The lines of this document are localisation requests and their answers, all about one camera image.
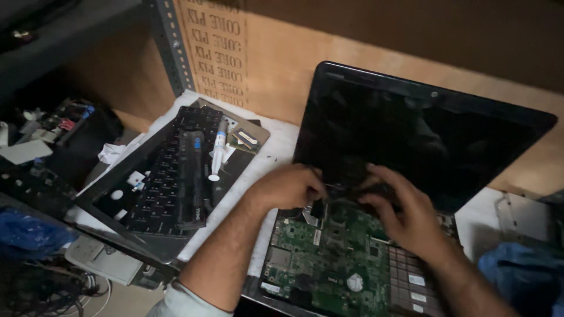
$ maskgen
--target laptop screen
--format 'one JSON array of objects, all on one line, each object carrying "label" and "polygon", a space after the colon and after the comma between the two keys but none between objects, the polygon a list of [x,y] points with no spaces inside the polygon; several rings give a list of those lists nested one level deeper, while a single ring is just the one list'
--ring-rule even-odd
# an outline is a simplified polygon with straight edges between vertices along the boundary
[{"label": "laptop screen", "polygon": [[538,139],[530,125],[451,107],[452,98],[315,80],[294,160],[321,168],[327,183],[346,182],[348,172],[372,162],[403,174],[437,210],[454,213]]}]

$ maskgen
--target green circuit board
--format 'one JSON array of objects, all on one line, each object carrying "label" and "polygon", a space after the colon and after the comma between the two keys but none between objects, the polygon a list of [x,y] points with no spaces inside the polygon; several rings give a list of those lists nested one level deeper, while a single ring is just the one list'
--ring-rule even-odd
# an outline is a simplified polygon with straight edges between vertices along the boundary
[{"label": "green circuit board", "polygon": [[298,289],[312,307],[342,316],[388,316],[387,242],[380,222],[347,201],[329,205],[317,226],[279,218],[261,287],[290,299]]}]

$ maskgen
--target hand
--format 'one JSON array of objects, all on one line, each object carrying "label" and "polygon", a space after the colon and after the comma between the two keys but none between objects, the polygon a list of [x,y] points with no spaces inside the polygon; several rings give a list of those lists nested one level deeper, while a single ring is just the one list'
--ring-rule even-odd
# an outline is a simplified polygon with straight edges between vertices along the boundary
[{"label": "hand", "polygon": [[394,203],[402,207],[403,213],[395,214],[388,200],[371,193],[359,198],[358,202],[374,207],[387,235],[402,248],[426,262],[440,258],[438,251],[448,248],[448,240],[440,229],[429,197],[405,177],[384,166],[368,164],[367,170],[371,176],[362,186],[368,187],[382,181],[388,183],[398,199]]},{"label": "hand", "polygon": [[327,197],[321,170],[303,164],[286,165],[266,174],[253,184],[245,196],[266,210],[305,207]]}]

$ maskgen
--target black keyboard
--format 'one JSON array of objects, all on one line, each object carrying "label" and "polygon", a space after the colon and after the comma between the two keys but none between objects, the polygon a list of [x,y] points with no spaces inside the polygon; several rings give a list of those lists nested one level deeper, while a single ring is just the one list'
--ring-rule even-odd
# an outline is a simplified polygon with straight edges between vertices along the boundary
[{"label": "black keyboard", "polygon": [[[165,140],[155,149],[154,164],[146,177],[144,187],[139,191],[132,212],[126,216],[125,227],[137,233],[186,237],[193,229],[205,226],[207,212],[197,215],[186,203],[179,204],[179,133],[181,131],[201,131],[204,142],[201,145],[201,167],[211,166],[209,152],[213,150],[217,128],[223,113],[210,107],[181,107]],[[184,193],[187,197],[192,192]],[[183,230],[178,227],[179,208],[185,220]]]}]

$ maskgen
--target cable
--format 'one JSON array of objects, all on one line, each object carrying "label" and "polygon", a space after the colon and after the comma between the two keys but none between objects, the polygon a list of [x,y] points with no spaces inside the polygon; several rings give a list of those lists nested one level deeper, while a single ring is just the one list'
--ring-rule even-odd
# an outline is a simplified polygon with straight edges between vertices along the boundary
[{"label": "cable", "polygon": [[104,308],[106,307],[106,305],[108,304],[109,298],[110,298],[110,296],[112,295],[112,282],[110,282],[107,278],[105,278],[105,279],[106,279],[106,282],[108,282],[108,289],[109,289],[108,298],[106,299],[106,302],[104,303],[104,306],[102,306],[102,308],[100,308],[100,310],[99,310],[96,314],[92,315],[92,317],[96,317],[98,314],[100,314],[100,312],[102,311],[102,309],[104,309]]},{"label": "cable", "polygon": [[108,287],[101,292],[97,275],[72,265],[62,256],[25,264],[10,279],[8,306],[12,316],[57,317],[78,313],[78,317],[83,317],[84,307],[92,297],[108,293],[104,306],[94,315],[97,316],[109,302],[110,280],[106,279]]}]

